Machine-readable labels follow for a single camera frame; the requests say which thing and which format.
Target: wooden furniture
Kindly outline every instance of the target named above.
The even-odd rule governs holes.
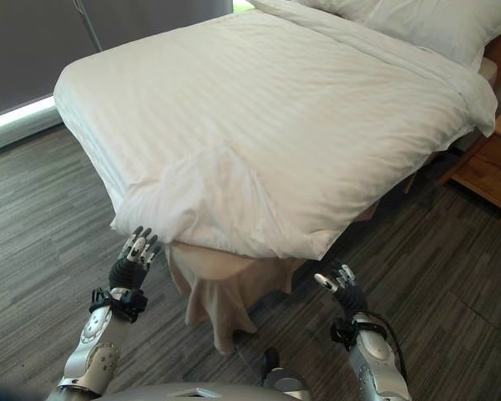
[[[489,138],[480,138],[441,179],[455,180],[501,208],[501,115]]]

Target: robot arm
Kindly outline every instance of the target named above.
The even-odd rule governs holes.
[[[395,354],[386,341],[386,330],[376,324],[367,301],[347,265],[334,271],[336,280],[321,274],[314,277],[342,305],[347,319],[331,327],[333,341],[343,343],[349,363],[358,377],[360,398],[365,401],[410,401],[405,378],[395,366]]]
[[[100,397],[111,381],[130,325],[144,311],[147,298],[141,284],[159,247],[139,227],[124,244],[109,273],[109,291],[93,291],[91,316],[83,326],[80,341],[68,358],[63,378],[47,401],[84,401]]]

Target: striped bedding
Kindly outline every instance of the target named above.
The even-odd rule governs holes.
[[[58,111],[119,231],[319,259],[433,151],[492,132],[479,75],[294,2],[253,3],[62,72]]]

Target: striped carpet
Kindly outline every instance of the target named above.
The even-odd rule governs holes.
[[[446,155],[409,195],[394,190],[369,222],[351,226],[321,264],[307,263],[290,296],[251,311],[256,335],[237,333],[230,357],[207,324],[184,325],[186,300],[160,257],[144,284],[109,391],[168,381],[258,383],[269,346],[310,384],[315,400],[357,399],[357,381],[329,327],[341,311],[311,279],[346,261],[372,309],[395,327],[414,399],[501,400],[500,211],[436,179]],[[109,229],[104,185],[63,127],[0,154],[0,384],[46,394],[60,379],[124,238]]]

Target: beige bed skirt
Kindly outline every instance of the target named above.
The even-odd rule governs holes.
[[[234,350],[235,330],[256,332],[247,311],[269,292],[291,292],[293,272],[302,259],[254,259],[173,242],[165,246],[170,274],[180,293],[189,295],[186,324],[211,321],[214,345]]]

